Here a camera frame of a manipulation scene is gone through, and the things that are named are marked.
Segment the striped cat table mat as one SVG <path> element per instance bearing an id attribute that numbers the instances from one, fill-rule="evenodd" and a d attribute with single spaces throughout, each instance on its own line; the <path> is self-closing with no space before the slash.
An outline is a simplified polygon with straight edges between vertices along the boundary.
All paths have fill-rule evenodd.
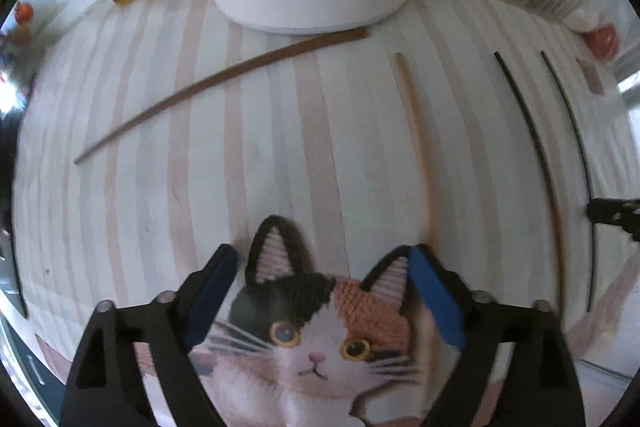
<path id="1" fill-rule="evenodd" d="M 545 49 L 572 101 L 592 198 L 637 199 L 638 138 L 581 38 L 499 0 L 408 0 L 365 28 L 268 35 L 215 0 L 104 2 L 23 57 L 12 218 L 29 322 L 63 426 L 178 426 L 146 341 L 222 244 L 238 271 L 189 359 L 221 426 L 425 426 L 459 351 L 409 277 L 425 244 L 497 300 L 470 426 L 634 426 L 582 358 L 620 321 L 636 242 L 596 225 L 586 312 L 582 179 Z M 393 55 L 428 135 L 434 239 Z"/>

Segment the plastic bag with red item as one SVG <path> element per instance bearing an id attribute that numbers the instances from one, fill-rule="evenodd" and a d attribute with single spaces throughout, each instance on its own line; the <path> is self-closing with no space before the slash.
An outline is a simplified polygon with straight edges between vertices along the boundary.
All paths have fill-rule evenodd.
<path id="1" fill-rule="evenodd" d="M 615 60 L 625 49 L 636 12 L 628 0 L 579 0 L 564 18 L 598 60 Z"/>

